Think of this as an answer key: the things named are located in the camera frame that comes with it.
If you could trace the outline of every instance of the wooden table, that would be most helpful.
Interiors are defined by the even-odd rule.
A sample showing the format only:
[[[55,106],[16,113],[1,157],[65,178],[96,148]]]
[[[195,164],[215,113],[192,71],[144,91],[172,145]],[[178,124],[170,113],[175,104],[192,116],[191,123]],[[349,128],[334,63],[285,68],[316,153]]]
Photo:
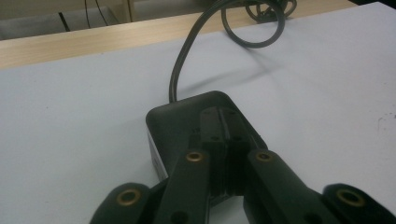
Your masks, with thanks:
[[[356,5],[347,0],[298,0],[297,9],[291,16],[293,18],[305,17],[354,6]],[[199,15],[200,13],[197,13],[91,30],[0,41],[0,68],[43,63],[183,38],[187,36]],[[230,9],[227,15],[229,22],[235,27],[253,23],[243,8]],[[223,26],[220,15],[217,13],[207,22],[201,33],[220,30],[223,30]]]

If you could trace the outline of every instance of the black cable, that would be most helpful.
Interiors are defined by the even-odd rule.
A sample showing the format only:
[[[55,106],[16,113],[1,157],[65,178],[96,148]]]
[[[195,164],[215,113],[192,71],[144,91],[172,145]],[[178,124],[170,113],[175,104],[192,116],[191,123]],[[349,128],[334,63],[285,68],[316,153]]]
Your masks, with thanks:
[[[96,5],[98,6],[99,13],[100,13],[100,15],[102,16],[103,21],[105,22],[106,26],[108,26],[107,21],[106,21],[105,17],[103,16],[102,10],[101,10],[100,7],[99,7],[98,0],[95,0],[95,2],[96,2]]]
[[[85,4],[85,17],[87,19],[87,23],[88,23],[88,28],[91,29],[91,25],[90,25],[90,18],[88,17],[88,7],[87,7],[87,0],[84,0],[84,4]]]
[[[231,4],[234,3],[239,3],[240,0],[219,0],[215,2],[212,7],[210,7],[207,11],[205,11],[197,20],[197,22],[192,26],[189,35],[187,36],[186,41],[183,44],[183,47],[181,48],[180,53],[177,56],[177,60],[174,66],[174,69],[172,71],[172,76],[169,84],[169,103],[173,103],[177,101],[177,82],[178,78],[180,76],[180,71],[183,66],[183,63],[186,61],[187,54],[189,53],[189,50],[191,49],[192,43],[194,42],[196,36],[198,36],[199,31],[202,29],[202,27],[205,25],[207,20],[213,14],[215,14],[217,11],[220,9],[225,10],[225,8]],[[278,20],[278,26],[276,29],[276,32],[274,35],[268,39],[267,41],[261,42],[261,43],[249,43],[247,41],[244,41],[237,37],[233,32],[228,31],[227,34],[230,36],[230,38],[237,42],[238,44],[247,47],[247,48],[261,48],[261,46],[268,46],[269,44],[275,42],[279,36],[281,35],[284,27],[285,27],[285,16],[283,14],[282,8],[279,6],[277,2],[273,2],[271,0],[256,0],[255,2],[262,3],[262,4],[267,4],[270,6],[273,11],[276,14],[277,20]]]
[[[61,18],[62,23],[64,24],[64,29],[66,30],[66,32],[70,32],[70,28],[67,25],[66,20],[64,19],[64,14],[62,12],[59,12],[58,15]]]
[[[282,7],[286,18],[289,15],[291,15],[291,13],[293,13],[293,11],[297,8],[297,0],[278,0],[277,2]],[[286,11],[286,9],[288,7],[288,3],[291,3],[291,7]],[[266,16],[268,16],[267,13],[269,13],[268,9],[270,9],[270,8],[267,8],[265,11],[262,11],[261,5],[256,4],[257,15],[255,15],[251,11],[250,6],[246,6],[247,14],[250,16],[250,18],[252,18],[253,20],[258,21],[258,22],[262,22],[262,20],[265,20]]]
[[[274,32],[274,34],[269,39],[259,42],[259,43],[251,43],[251,42],[248,42],[246,40],[239,38],[233,32],[233,30],[230,28],[230,25],[227,22],[226,8],[221,9],[221,21],[223,23],[225,31],[227,32],[228,36],[235,43],[237,43],[240,46],[243,46],[245,48],[259,49],[259,48],[267,47],[277,41],[277,39],[282,34],[283,29],[285,28],[285,16],[284,16],[283,10],[279,6],[279,4],[277,4],[276,2],[268,1],[265,4],[268,5],[266,14],[269,15],[268,20],[266,20],[265,22],[276,21],[276,19],[277,19],[278,24],[277,24],[277,28],[276,28],[276,31]]]

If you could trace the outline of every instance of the hole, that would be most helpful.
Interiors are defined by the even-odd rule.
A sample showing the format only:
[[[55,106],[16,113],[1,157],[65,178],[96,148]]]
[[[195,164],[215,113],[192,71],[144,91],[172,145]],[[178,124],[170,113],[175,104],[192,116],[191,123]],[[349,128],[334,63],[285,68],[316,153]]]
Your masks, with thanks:
[[[171,222],[175,224],[185,224],[189,221],[189,216],[185,212],[175,212],[171,216]]]
[[[204,155],[199,152],[191,152],[186,156],[188,161],[201,161],[204,158]]]
[[[321,217],[314,213],[306,214],[304,216],[304,220],[306,221],[306,223],[309,223],[309,224],[321,224],[322,223]]]
[[[256,158],[259,161],[271,161],[273,157],[268,153],[259,152],[257,153]]]
[[[140,191],[137,189],[127,189],[117,196],[117,203],[121,206],[132,205],[139,201],[140,195]]]
[[[356,192],[349,189],[337,190],[337,197],[343,203],[347,203],[351,206],[362,207],[365,205],[364,199]]]
[[[237,141],[237,142],[240,142],[240,141],[242,141],[242,137],[241,136],[234,136],[233,140]]]

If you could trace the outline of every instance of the black device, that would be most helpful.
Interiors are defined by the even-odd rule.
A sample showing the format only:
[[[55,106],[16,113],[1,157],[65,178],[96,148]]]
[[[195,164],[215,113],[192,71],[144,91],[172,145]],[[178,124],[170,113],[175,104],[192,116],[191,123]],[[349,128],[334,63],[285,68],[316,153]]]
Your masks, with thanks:
[[[247,48],[274,43],[295,0],[242,1],[258,22],[277,19],[276,32],[266,41],[249,43],[228,25],[225,8],[239,0],[219,0],[194,24],[171,76],[169,105],[148,112],[151,158],[161,182],[148,187],[128,183],[115,188],[96,210],[91,224],[205,224],[211,206],[244,196],[251,224],[396,224],[396,217],[363,191],[345,184],[314,192],[254,130],[225,93],[212,91],[177,100],[177,80],[194,38],[221,9],[230,38]],[[252,16],[256,6],[257,16]]]

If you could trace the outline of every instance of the tangled cable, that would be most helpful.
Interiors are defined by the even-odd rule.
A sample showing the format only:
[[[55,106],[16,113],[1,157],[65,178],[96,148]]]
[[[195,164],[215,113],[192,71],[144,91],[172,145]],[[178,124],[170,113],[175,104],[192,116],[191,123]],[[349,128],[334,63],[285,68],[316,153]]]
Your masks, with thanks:
[[[169,84],[169,103],[173,103],[177,101],[177,82],[178,78],[180,76],[180,71],[183,66],[183,63],[186,61],[187,54],[189,53],[192,43],[194,42],[196,36],[198,36],[198,33],[202,29],[202,27],[205,25],[207,20],[213,14],[215,14],[217,11],[221,10],[221,20],[223,23],[223,26],[228,34],[228,36],[237,44],[240,46],[243,46],[245,48],[263,48],[266,46],[271,45],[274,43],[282,34],[283,29],[285,28],[285,13],[284,10],[287,7],[288,2],[294,2],[293,6],[291,7],[290,10],[288,10],[288,14],[290,14],[294,8],[296,7],[296,0],[254,0],[254,1],[246,1],[244,2],[247,13],[252,17],[254,15],[251,10],[250,6],[257,5],[257,10],[258,10],[258,16],[252,17],[255,21],[258,22],[264,22],[264,21],[277,21],[277,28],[274,34],[267,40],[259,42],[259,43],[251,43],[246,40],[241,39],[238,37],[230,28],[230,25],[227,22],[227,16],[226,16],[226,8],[231,6],[232,4],[240,3],[240,0],[219,0],[216,3],[214,3],[208,10],[206,10],[195,22],[195,24],[192,26],[189,35],[186,38],[186,41],[183,44],[183,47],[181,48],[180,53],[177,56],[177,60],[175,63],[175,66],[172,71],[172,76]],[[268,9],[264,11],[263,13],[260,10],[260,5],[265,4],[268,6]]]

